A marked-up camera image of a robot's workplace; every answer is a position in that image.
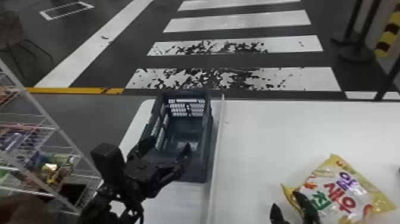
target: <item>crosswalk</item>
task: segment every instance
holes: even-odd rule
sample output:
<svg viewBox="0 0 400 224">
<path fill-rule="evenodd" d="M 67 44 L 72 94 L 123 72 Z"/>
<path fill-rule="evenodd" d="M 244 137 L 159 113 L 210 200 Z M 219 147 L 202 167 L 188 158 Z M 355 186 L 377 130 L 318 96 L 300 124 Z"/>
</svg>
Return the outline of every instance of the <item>crosswalk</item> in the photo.
<svg viewBox="0 0 400 224">
<path fill-rule="evenodd" d="M 273 11 L 267 13 L 240 13 L 241 7 L 254 6 L 265 8 L 272 5 L 290 6 L 300 0 L 190 0 L 183 1 L 178 9 L 212 13 L 214 9 L 235 8 L 234 14 L 208 15 L 172 18 L 163 33 L 176 36 L 185 33 L 208 32 L 215 39 L 192 39 L 174 41 L 160 40 L 148 51 L 151 58 L 186 57 L 205 55 L 210 61 L 216 55 L 240 55 L 249 60 L 248 55 L 293 55 L 299 53 L 323 52 L 323 47 L 314 34 L 292 36 L 270 36 L 268 29 L 307 27 L 311 21 L 307 12 L 302 10 Z M 256 36 L 238 38 L 249 29 L 267 29 Z M 218 32 L 235 30 L 228 39 L 218 38 Z M 142 67 L 137 69 L 126 85 L 126 89 L 246 89 L 250 91 L 341 91 L 330 67 L 310 66 L 294 67 L 287 61 L 284 67 L 237 67 L 235 64 L 223 67 L 189 68 Z"/>
</svg>

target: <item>yellow and black striped tape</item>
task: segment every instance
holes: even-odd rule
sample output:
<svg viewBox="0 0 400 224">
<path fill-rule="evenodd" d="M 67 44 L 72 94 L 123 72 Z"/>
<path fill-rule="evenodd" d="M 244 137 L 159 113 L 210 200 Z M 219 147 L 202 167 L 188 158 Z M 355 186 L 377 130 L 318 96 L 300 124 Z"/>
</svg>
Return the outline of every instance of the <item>yellow and black striped tape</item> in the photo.
<svg viewBox="0 0 400 224">
<path fill-rule="evenodd" d="M 27 88 L 31 94 L 107 94 L 117 95 L 123 88 Z"/>
<path fill-rule="evenodd" d="M 400 3 L 396 5 L 395 11 L 390 16 L 389 23 L 380 37 L 376 46 L 375 54 L 377 57 L 387 57 L 392 44 L 396 41 L 400 31 Z"/>
</svg>

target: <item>chair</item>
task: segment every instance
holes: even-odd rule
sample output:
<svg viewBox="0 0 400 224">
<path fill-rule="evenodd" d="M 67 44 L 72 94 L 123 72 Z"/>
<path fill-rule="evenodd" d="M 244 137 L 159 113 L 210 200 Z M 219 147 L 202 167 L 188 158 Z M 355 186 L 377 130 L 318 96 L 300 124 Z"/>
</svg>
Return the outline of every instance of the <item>chair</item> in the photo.
<svg viewBox="0 0 400 224">
<path fill-rule="evenodd" d="M 32 55 L 35 59 L 36 55 L 26 47 L 21 45 L 22 42 L 28 42 L 31 45 L 35 46 L 37 49 L 45 53 L 50 58 L 52 64 L 54 63 L 54 59 L 51 56 L 51 54 L 49 54 L 44 49 L 39 47 L 37 44 L 26 38 L 24 29 L 22 28 L 20 22 L 20 18 L 15 12 L 7 11 L 5 13 L 0 14 L 0 52 L 9 52 L 21 76 L 24 79 L 27 79 L 11 47 L 13 45 L 19 46 L 21 49 L 25 50 L 27 53 Z"/>
</svg>

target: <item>plastic basket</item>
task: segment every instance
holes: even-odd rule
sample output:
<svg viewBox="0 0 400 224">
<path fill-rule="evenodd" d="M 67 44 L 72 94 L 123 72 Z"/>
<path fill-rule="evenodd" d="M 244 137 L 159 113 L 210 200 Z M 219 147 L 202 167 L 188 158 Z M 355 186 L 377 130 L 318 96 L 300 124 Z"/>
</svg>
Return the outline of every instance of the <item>plastic basket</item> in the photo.
<svg viewBox="0 0 400 224">
<path fill-rule="evenodd" d="M 145 160 L 171 163 L 189 143 L 193 160 L 180 181 L 205 182 L 213 125 L 210 96 L 205 92 L 179 92 L 157 97 L 141 139 L 157 138 Z"/>
</svg>

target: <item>black robotic claw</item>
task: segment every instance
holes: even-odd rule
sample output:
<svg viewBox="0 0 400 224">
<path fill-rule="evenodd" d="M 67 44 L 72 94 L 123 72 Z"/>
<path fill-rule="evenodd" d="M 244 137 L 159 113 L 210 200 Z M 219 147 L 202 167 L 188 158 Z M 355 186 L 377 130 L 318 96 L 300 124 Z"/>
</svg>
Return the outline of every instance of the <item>black robotic claw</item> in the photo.
<svg viewBox="0 0 400 224">
<path fill-rule="evenodd" d="M 294 191 L 293 195 L 296 198 L 301 210 L 303 211 L 303 224 L 321 224 L 320 217 L 317 209 L 314 208 L 313 204 L 309 199 L 298 191 Z M 272 224 L 290 224 L 285 221 L 280 208 L 273 204 L 270 212 L 270 220 Z"/>
<path fill-rule="evenodd" d="M 83 209 L 78 223 L 128 224 L 138 219 L 143 223 L 142 202 L 146 198 L 155 198 L 163 187 L 180 178 L 192 162 L 189 144 L 171 164 L 142 160 L 154 147 L 155 141 L 153 136 L 139 141 L 128 153 L 127 163 L 120 149 L 114 145 L 101 144 L 90 152 L 104 183 Z M 109 203 L 112 201 L 124 203 L 126 209 L 120 217 L 110 212 Z"/>
</svg>

